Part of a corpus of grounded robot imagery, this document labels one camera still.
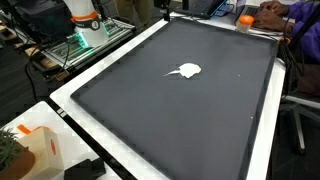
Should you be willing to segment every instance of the black cable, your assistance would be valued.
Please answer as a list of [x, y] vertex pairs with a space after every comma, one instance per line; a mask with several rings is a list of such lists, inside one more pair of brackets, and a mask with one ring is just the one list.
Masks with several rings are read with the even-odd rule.
[[302, 45], [300, 44], [300, 49], [301, 49], [301, 61], [302, 61], [302, 76], [304, 76], [304, 53], [302, 51]]
[[[70, 43], [69, 43], [69, 42], [66, 42], [66, 43], [67, 43], [67, 47], [68, 47], [68, 49], [67, 49], [67, 56], [66, 56], [66, 59], [65, 59], [65, 61], [64, 61], [63, 66], [60, 68], [59, 72], [56, 73], [56, 75], [53, 75], [52, 77], [50, 77], [50, 78], [47, 79], [47, 80], [38, 80], [38, 79], [36, 79], [35, 77], [32, 76], [31, 69], [30, 69], [30, 65], [29, 65], [29, 66], [28, 66], [28, 73], [29, 73], [29, 76], [31, 77], [31, 79], [32, 79], [33, 81], [39, 82], [39, 83], [50, 82], [50, 81], [54, 80], [54, 79], [64, 70], [64, 68], [65, 68], [65, 66], [66, 66], [66, 64], [67, 64], [67, 61], [68, 61], [68, 59], [69, 59], [69, 54], [70, 54]], [[32, 56], [33, 56], [33, 54], [31, 54], [31, 55], [29, 56], [29, 61], [28, 61], [28, 63], [31, 63], [31, 62], [32, 62]]]
[[231, 10], [229, 10], [229, 11], [218, 10], [217, 12], [224, 12], [225, 14], [219, 16], [219, 15], [217, 15], [217, 13], [216, 13], [214, 16], [224, 17], [224, 16], [227, 16], [227, 15], [229, 15], [229, 14], [234, 14], [234, 13], [232, 13], [232, 11], [233, 11], [233, 9], [234, 9], [234, 4], [226, 4], [226, 5], [227, 5], [227, 6], [232, 6]]
[[14, 18], [13, 18], [12, 16], [11, 16], [11, 26], [12, 26], [13, 31], [16, 33], [17, 38], [21, 41], [21, 43], [22, 43], [23, 45], [28, 44], [29, 41], [30, 41], [30, 39], [31, 39], [31, 37], [28, 36], [27, 41], [26, 41], [25, 43], [23, 42], [23, 40], [22, 40], [22, 38], [21, 38], [20, 36], [24, 36], [24, 35], [20, 34], [20, 33], [17, 31], [16, 26], [15, 26], [15, 21], [14, 21]]
[[[298, 10], [300, 10], [305, 4], [307, 4], [307, 3], [314, 3], [315, 2], [315, 0], [313, 0], [313, 1], [306, 1], [306, 2], [303, 2], [292, 14], [295, 14], [295, 13], [297, 13], [298, 12]], [[288, 19], [286, 20], [286, 23], [284, 24], [284, 29], [283, 29], [283, 37], [284, 38], [287, 38], [287, 32], [286, 32], [286, 29], [287, 29], [287, 26], [288, 26], [288, 23], [289, 23], [289, 20], [290, 20], [291, 18], [290, 17], [288, 17]]]
[[[37, 48], [34, 48], [34, 50], [31, 52], [31, 55], [32, 55], [36, 50], [37, 50]], [[35, 88], [35, 86], [34, 86], [34, 83], [33, 83], [32, 79], [31, 79], [31, 76], [30, 76], [29, 73], [28, 73], [28, 63], [29, 63], [29, 62], [27, 62], [27, 64], [26, 64], [25, 67], [24, 67], [24, 72], [26, 73], [26, 75], [27, 75], [27, 77], [28, 77], [28, 79], [29, 79], [29, 81], [30, 81], [33, 98], [36, 100], [36, 102], [39, 102], [39, 100], [38, 100], [38, 98], [37, 98], [37, 94], [36, 94], [36, 88]]]
[[266, 36], [272, 40], [278, 41], [278, 39], [274, 38], [274, 37], [280, 37], [281, 35], [278, 34], [259, 34], [259, 33], [248, 33], [250, 35], [260, 35], [260, 36]]
[[[310, 3], [314, 1], [308, 1], [308, 2], [304, 2], [302, 3], [292, 14], [295, 14], [298, 12], [298, 10], [300, 10], [305, 4]], [[297, 63], [296, 63], [296, 59], [294, 58], [288, 44], [289, 42], [288, 37], [287, 37], [287, 26], [288, 26], [288, 22], [290, 20], [290, 17], [288, 17], [288, 19], [286, 20], [286, 23], [284, 25], [284, 29], [283, 29], [283, 40], [280, 40], [279, 42], [279, 56], [280, 58], [285, 62], [285, 66], [286, 66], [286, 73], [285, 73], [285, 96], [287, 96], [290, 93], [294, 93], [298, 90], [298, 78], [297, 78], [297, 74], [296, 71], [299, 72], [299, 74], [303, 75], [304, 69], [301, 71], [300, 68], [298, 67]], [[297, 87], [295, 88], [295, 90], [291, 90], [292, 86], [296, 85]]]
[[104, 9], [103, 9], [103, 6], [101, 5], [101, 1], [100, 0], [93, 0], [93, 4], [95, 5], [95, 7], [97, 9], [99, 9], [100, 11], [100, 15], [101, 15], [101, 19], [105, 20], [107, 19], [105, 13], [104, 13]]

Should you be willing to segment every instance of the chair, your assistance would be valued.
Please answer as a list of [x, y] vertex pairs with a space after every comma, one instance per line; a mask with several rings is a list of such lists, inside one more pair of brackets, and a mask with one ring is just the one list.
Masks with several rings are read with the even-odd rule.
[[300, 115], [308, 117], [310, 120], [320, 125], [320, 115], [311, 111], [311, 108], [320, 110], [320, 98], [302, 93], [286, 96], [280, 104], [279, 112], [289, 112], [294, 120], [296, 145], [301, 154], [305, 153], [305, 143], [301, 127]]

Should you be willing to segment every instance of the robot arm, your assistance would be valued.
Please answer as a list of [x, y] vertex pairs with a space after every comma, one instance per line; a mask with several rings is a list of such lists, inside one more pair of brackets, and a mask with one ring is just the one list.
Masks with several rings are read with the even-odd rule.
[[91, 0], [64, 0], [72, 13], [75, 32], [82, 38], [83, 47], [97, 47], [109, 40], [109, 33], [100, 21]]

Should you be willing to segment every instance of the wire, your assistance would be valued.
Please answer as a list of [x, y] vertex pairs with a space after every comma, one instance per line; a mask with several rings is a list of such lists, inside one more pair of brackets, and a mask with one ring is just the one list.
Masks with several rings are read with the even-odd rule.
[[[292, 14], [295, 14], [298, 12], [298, 10], [300, 10], [304, 5], [306, 5], [307, 3], [315, 3], [315, 0], [313, 1], [306, 1], [306, 2], [303, 2]], [[288, 26], [288, 23], [289, 23], [289, 20], [292, 19], [290, 17], [288, 17], [288, 19], [286, 20], [286, 23], [284, 25], [284, 29], [283, 29], [283, 37], [284, 38], [287, 38], [287, 32], [286, 32], [286, 29], [287, 29], [287, 26]]]
[[302, 60], [302, 76], [304, 76], [304, 53], [303, 51], [300, 51], [301, 52], [301, 60]]
[[248, 33], [250, 35], [260, 35], [260, 36], [266, 36], [272, 40], [278, 41], [278, 39], [274, 38], [274, 37], [280, 37], [281, 35], [277, 35], [277, 34], [260, 34], [260, 33]]
[[[66, 59], [64, 61], [64, 64], [63, 66], [60, 68], [59, 72], [56, 74], [56, 75], [53, 75], [51, 78], [47, 79], [47, 80], [38, 80], [36, 78], [34, 78], [32, 76], [32, 73], [31, 73], [31, 69], [30, 69], [30, 65], [28, 66], [28, 73], [29, 73], [29, 76], [31, 77], [31, 79], [35, 82], [39, 82], [39, 83], [45, 83], [45, 82], [50, 82], [52, 81], [53, 79], [55, 79], [65, 68], [66, 64], [67, 64], [67, 61], [69, 59], [69, 54], [70, 54], [70, 43], [69, 42], [66, 42], [67, 45], [68, 45], [68, 49], [67, 49], [67, 56], [66, 56]], [[29, 56], [29, 61], [28, 63], [32, 62], [32, 56], [33, 56], [33, 53], [30, 54]]]
[[[305, 4], [310, 3], [314, 1], [307, 1], [302, 3], [292, 14], [295, 14], [298, 12], [298, 10], [300, 10]], [[300, 68], [297, 66], [296, 63], [296, 59], [294, 58], [294, 56], [292, 55], [291, 50], [289, 49], [289, 42], [287, 42], [287, 26], [288, 26], [288, 22], [291, 18], [288, 17], [288, 19], [286, 20], [286, 23], [284, 25], [284, 29], [283, 29], [283, 40], [279, 41], [279, 57], [285, 62], [285, 66], [286, 66], [286, 73], [285, 73], [285, 86], [284, 86], [284, 93], [285, 96], [287, 96], [290, 93], [294, 93], [298, 91], [298, 78], [296, 75], [296, 71], [299, 72], [300, 75], [303, 75], [304, 73], [304, 60], [303, 60], [303, 64], [302, 64], [302, 71], [300, 70]], [[296, 85], [297, 87], [292, 91], [292, 86]]]
[[27, 41], [26, 41], [26, 42], [23, 42], [23, 40], [22, 40], [22, 38], [21, 38], [20, 36], [24, 36], [24, 35], [20, 34], [20, 33], [17, 31], [15, 24], [16, 24], [16, 23], [15, 23], [15, 20], [14, 20], [14, 18], [11, 16], [11, 26], [12, 26], [13, 31], [16, 33], [16, 36], [18, 37], [18, 39], [21, 41], [21, 43], [22, 43], [23, 45], [28, 44], [29, 41], [30, 41], [30, 39], [31, 39], [31, 37], [28, 36]]
[[232, 11], [233, 11], [233, 9], [234, 9], [234, 4], [226, 4], [226, 5], [227, 5], [227, 6], [232, 6], [231, 10], [229, 10], [229, 11], [218, 10], [217, 12], [224, 12], [225, 14], [223, 14], [223, 15], [221, 15], [221, 16], [215, 14], [214, 16], [224, 17], [224, 16], [227, 16], [227, 15], [229, 15], [229, 14], [234, 14], [234, 13], [232, 13]]
[[[38, 47], [34, 48], [34, 50], [31, 52], [31, 55], [37, 50], [37, 48], [38, 48]], [[31, 79], [31, 76], [30, 76], [29, 73], [28, 73], [28, 63], [29, 63], [29, 62], [27, 62], [27, 64], [26, 64], [25, 67], [24, 67], [24, 72], [26, 73], [26, 75], [27, 75], [27, 77], [28, 77], [28, 79], [29, 79], [29, 81], [30, 81], [33, 98], [36, 100], [36, 102], [39, 102], [39, 100], [38, 100], [38, 98], [37, 98], [37, 94], [36, 94], [36, 88], [35, 88], [35, 86], [34, 86], [34, 83], [33, 83], [32, 79]]]
[[37, 46], [36, 48], [33, 49], [33, 51], [31, 52], [31, 54], [30, 54], [30, 56], [29, 56], [28, 62], [27, 62], [27, 64], [25, 65], [25, 69], [24, 69], [24, 70], [25, 70], [25, 73], [26, 73], [26, 75], [27, 75], [27, 77], [28, 77], [28, 79], [29, 79], [29, 81], [30, 81], [31, 88], [32, 88], [32, 93], [33, 93], [33, 97], [34, 97], [34, 99], [36, 100], [36, 102], [39, 102], [39, 100], [38, 100], [38, 98], [37, 98], [37, 94], [36, 94], [36, 90], [35, 90], [35, 86], [34, 86], [34, 82], [33, 82], [33, 81], [40, 82], [40, 83], [44, 83], [44, 82], [50, 82], [50, 81], [52, 81], [55, 77], [57, 77], [57, 76], [61, 73], [61, 71], [65, 68], [65, 65], [66, 65], [66, 63], [67, 63], [67, 61], [68, 61], [68, 58], [69, 58], [69, 51], [70, 51], [70, 45], [69, 45], [69, 43], [68, 43], [68, 52], [67, 52], [66, 60], [65, 60], [65, 62], [64, 62], [64, 64], [63, 64], [63, 66], [61, 67], [61, 69], [59, 70], [59, 72], [58, 72], [55, 76], [53, 76], [52, 78], [50, 78], [49, 80], [41, 81], [41, 80], [35, 79], [35, 78], [32, 76], [31, 70], [30, 70], [30, 62], [31, 62], [31, 60], [32, 60], [32, 56], [33, 56], [33, 54], [35, 53], [35, 51], [40, 47], [40, 45], [41, 45], [41, 43], [39, 44], [39, 46]]

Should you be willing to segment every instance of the table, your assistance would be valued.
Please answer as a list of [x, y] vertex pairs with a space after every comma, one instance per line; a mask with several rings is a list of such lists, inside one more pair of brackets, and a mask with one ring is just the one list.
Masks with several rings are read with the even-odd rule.
[[[200, 20], [199, 22], [227, 29], [235, 29], [233, 18], [232, 15], [229, 15], [222, 18], [214, 18], [212, 20]], [[117, 61], [124, 54], [140, 44], [143, 40], [159, 30], [166, 23], [167, 22], [164, 20], [159, 21], [50, 95], [50, 98], [56, 104], [58, 104], [139, 180], [162, 180], [168, 178], [141, 158], [137, 153], [133, 152], [118, 137], [103, 127], [88, 113], [82, 110], [80, 106], [72, 101], [70, 95]], [[282, 65], [281, 60], [277, 60], [272, 70], [256, 141], [253, 147], [247, 180], [262, 180], [266, 177], [284, 76], [285, 68]]]
[[[20, 138], [24, 136], [16, 128], [20, 124], [29, 129], [46, 126], [57, 134], [64, 169], [68, 169], [85, 159], [95, 160], [98, 158], [98, 155], [45, 102], [39, 102], [5, 127], [13, 128], [13, 132], [18, 133], [17, 137]], [[105, 164], [105, 168], [107, 173], [99, 180], [121, 180], [107, 164]], [[52, 180], [61, 180], [63, 176], [64, 172], [61, 172]]]

